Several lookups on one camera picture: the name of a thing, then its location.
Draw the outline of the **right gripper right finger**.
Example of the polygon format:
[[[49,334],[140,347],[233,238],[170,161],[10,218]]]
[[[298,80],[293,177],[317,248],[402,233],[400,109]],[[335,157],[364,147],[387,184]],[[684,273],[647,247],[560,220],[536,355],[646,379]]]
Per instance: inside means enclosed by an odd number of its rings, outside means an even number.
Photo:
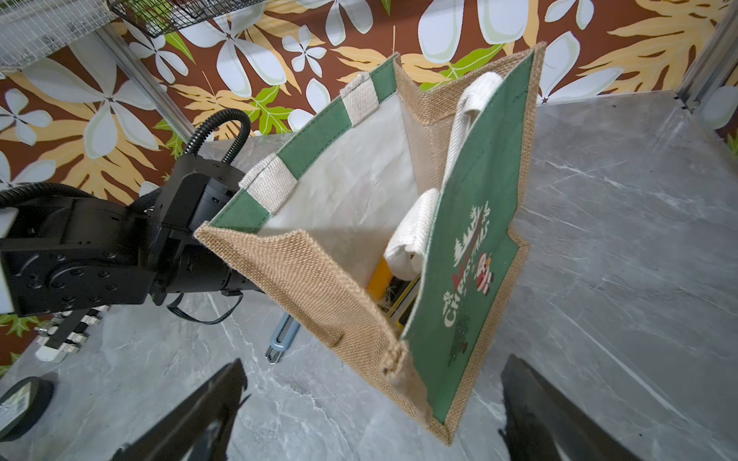
[[[524,359],[509,356],[501,383],[512,460],[638,459]]]

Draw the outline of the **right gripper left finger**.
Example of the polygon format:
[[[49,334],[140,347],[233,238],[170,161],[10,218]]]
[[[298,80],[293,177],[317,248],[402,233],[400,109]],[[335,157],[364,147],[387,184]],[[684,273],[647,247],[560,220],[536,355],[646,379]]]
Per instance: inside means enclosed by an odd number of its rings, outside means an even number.
[[[115,460],[226,460],[248,378],[237,359],[218,370]]]

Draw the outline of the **grey utility knife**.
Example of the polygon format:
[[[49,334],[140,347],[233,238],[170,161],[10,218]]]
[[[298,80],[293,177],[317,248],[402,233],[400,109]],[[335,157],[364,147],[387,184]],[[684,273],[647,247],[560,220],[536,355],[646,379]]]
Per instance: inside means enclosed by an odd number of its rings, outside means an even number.
[[[277,364],[290,348],[301,325],[288,313],[284,313],[276,330],[274,330],[265,353],[270,364]]]

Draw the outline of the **orange utility knife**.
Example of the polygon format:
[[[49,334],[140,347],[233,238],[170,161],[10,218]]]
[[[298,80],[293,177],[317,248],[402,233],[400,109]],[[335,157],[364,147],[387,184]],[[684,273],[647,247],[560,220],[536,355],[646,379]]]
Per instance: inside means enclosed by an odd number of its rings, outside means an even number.
[[[384,299],[392,280],[393,274],[386,260],[382,257],[369,284],[366,286],[367,294],[375,303],[380,303]]]

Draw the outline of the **green burlap Christmas tote bag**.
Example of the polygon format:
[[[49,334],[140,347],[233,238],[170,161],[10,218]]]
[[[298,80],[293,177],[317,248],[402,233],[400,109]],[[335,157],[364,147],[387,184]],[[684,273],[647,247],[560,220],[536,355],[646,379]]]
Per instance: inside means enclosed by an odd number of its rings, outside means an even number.
[[[355,78],[196,238],[367,383],[453,442],[528,255],[513,228],[546,46],[421,90],[392,56]],[[403,330],[367,294],[420,277]]]

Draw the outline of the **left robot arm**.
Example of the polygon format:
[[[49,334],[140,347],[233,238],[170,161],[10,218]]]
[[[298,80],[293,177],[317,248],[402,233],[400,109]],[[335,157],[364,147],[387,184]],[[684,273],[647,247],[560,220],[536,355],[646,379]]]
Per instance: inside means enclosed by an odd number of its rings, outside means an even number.
[[[194,132],[164,186],[130,205],[55,182],[1,194],[1,309],[19,317],[169,295],[253,288],[195,238],[238,192],[248,114],[223,109]]]

